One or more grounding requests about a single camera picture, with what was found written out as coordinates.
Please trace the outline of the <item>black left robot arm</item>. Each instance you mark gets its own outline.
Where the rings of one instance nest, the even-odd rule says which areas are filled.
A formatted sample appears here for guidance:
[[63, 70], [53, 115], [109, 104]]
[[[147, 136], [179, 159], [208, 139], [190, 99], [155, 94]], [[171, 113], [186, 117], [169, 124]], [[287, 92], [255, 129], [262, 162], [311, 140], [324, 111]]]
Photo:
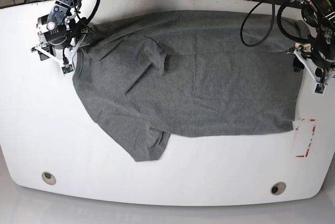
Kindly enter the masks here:
[[[307, 70], [318, 88], [325, 87], [334, 77], [334, 0], [286, 0], [278, 10], [272, 10], [268, 38], [274, 25], [295, 46], [288, 53], [294, 55], [294, 70]], [[306, 38], [289, 34], [282, 25], [282, 13], [292, 3], [301, 5], [301, 15], [317, 35]]]

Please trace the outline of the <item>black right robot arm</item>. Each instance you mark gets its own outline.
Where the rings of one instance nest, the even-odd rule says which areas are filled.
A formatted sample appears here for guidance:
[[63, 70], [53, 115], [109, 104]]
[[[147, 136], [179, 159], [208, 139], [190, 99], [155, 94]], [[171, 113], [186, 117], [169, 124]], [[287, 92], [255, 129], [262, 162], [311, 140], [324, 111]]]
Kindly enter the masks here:
[[63, 74], [74, 71], [73, 58], [77, 50], [85, 45], [87, 36], [96, 35], [89, 26], [101, 0], [89, 17], [79, 16], [82, 0], [56, 0], [50, 14], [38, 18], [36, 24], [39, 43], [31, 48], [40, 60], [51, 59], [57, 62]]

